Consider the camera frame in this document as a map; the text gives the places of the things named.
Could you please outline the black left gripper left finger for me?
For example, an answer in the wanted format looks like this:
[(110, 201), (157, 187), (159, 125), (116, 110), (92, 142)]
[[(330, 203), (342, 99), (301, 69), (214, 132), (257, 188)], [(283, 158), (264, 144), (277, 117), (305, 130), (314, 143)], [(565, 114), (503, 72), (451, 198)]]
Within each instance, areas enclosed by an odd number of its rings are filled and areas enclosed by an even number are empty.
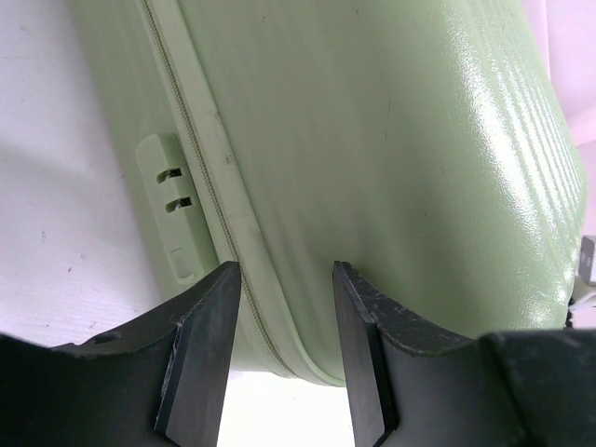
[(226, 262), (80, 345), (1, 338), (5, 446), (213, 446), (241, 294)]

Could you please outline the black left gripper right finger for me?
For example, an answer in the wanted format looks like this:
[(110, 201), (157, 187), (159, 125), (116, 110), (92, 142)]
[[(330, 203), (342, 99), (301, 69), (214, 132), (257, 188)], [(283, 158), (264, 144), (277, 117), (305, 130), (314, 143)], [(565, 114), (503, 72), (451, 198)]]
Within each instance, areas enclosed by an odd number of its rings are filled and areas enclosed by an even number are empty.
[(592, 330), (450, 332), (378, 291), (351, 264), (332, 272), (358, 446), (591, 446)]

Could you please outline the green suitcase blue lining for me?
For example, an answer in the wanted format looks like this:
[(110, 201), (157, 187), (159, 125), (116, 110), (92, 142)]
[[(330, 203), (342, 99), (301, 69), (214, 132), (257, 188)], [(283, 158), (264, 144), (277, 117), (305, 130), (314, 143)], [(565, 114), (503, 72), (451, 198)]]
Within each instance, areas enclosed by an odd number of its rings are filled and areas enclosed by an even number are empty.
[(519, 1), (73, 1), (172, 298), (241, 265), (232, 365), (341, 386), (332, 270), (466, 337), (558, 330), (588, 182)]

